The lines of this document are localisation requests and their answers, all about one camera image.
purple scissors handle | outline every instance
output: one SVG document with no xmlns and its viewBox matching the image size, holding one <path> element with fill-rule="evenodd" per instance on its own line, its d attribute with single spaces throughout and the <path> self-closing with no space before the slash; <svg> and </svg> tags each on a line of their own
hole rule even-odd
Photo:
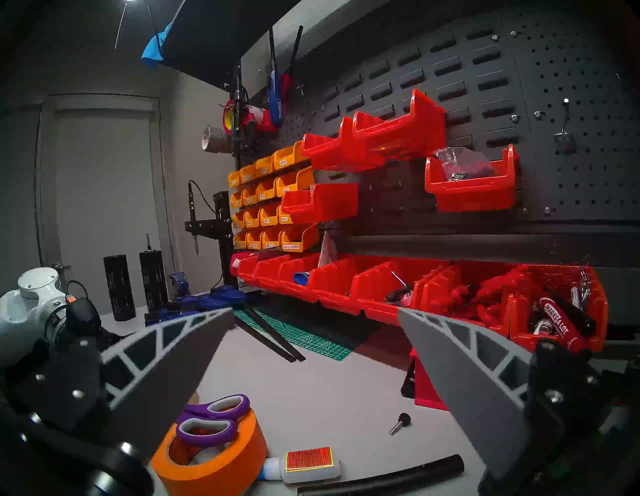
<svg viewBox="0 0 640 496">
<path fill-rule="evenodd" d="M 188 404 L 176 420 L 175 434 L 183 441 L 203 448 L 219 446 L 236 437 L 237 420 L 249 411 L 249 398 L 234 394 L 211 403 Z M 197 434 L 204 429 L 210 434 Z"/>
</svg>

black tube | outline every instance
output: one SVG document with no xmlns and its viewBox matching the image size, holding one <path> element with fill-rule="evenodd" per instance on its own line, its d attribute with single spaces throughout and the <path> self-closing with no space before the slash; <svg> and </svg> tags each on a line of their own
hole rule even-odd
<svg viewBox="0 0 640 496">
<path fill-rule="evenodd" d="M 417 467 L 356 481 L 344 481 L 298 488 L 298 496 L 383 495 L 399 494 L 423 488 L 460 475 L 465 464 L 459 454 Z"/>
</svg>

screw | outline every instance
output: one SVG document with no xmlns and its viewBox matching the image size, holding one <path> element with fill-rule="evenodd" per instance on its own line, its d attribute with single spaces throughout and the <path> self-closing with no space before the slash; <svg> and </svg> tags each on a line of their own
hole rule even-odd
<svg viewBox="0 0 640 496">
<path fill-rule="evenodd" d="M 398 423 L 389 431 L 389 435 L 394 435 L 400 430 L 400 427 L 406 427 L 409 424 L 411 424 L 411 417 L 409 417 L 409 414 L 405 412 L 401 413 L 400 416 L 398 416 Z"/>
<path fill-rule="evenodd" d="M 562 403 L 564 401 L 564 395 L 555 389 L 547 389 L 545 396 L 551 400 L 551 403 Z"/>
</svg>

blue cloth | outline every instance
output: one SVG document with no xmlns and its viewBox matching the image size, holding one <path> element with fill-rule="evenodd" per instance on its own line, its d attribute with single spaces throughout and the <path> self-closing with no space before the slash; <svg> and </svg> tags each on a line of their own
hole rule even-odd
<svg viewBox="0 0 640 496">
<path fill-rule="evenodd" d="M 160 46 L 164 44 L 164 40 L 169 33 L 169 29 L 171 29 L 171 22 L 166 25 L 166 28 L 162 33 L 158 33 L 158 38 L 160 38 Z M 153 36 L 151 41 L 147 44 L 147 48 L 142 52 L 142 60 L 147 64 L 148 68 L 155 69 L 158 62 L 162 62 L 164 59 L 161 53 L 158 51 L 158 42 L 156 37 Z"/>
</svg>

white door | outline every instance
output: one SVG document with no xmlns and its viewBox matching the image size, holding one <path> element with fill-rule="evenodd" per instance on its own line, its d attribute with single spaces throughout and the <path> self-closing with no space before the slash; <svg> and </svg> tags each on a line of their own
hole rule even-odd
<svg viewBox="0 0 640 496">
<path fill-rule="evenodd" d="M 164 193 L 154 192 L 155 182 L 163 188 L 162 180 L 154 182 L 150 126 L 157 121 L 145 108 L 117 108 L 124 105 L 110 98 L 107 104 L 100 100 L 92 108 L 84 95 L 66 97 L 65 106 L 58 102 L 52 110 L 43 145 L 41 188 L 48 187 L 44 179 L 48 176 L 54 193 L 49 198 L 42 195 L 42 209 L 44 214 L 47 207 L 54 208 L 54 213 L 43 215 L 50 258 L 70 266 L 65 271 L 67 281 L 80 281 L 98 312 L 108 314 L 104 257 L 127 256 L 138 308 L 146 306 L 139 253 L 147 248 L 147 233 L 152 248 L 163 248 L 166 273 L 173 271 L 173 264 L 171 250 L 162 246 L 160 236 L 168 230 Z M 78 286 L 71 290 L 82 294 Z"/>
</svg>

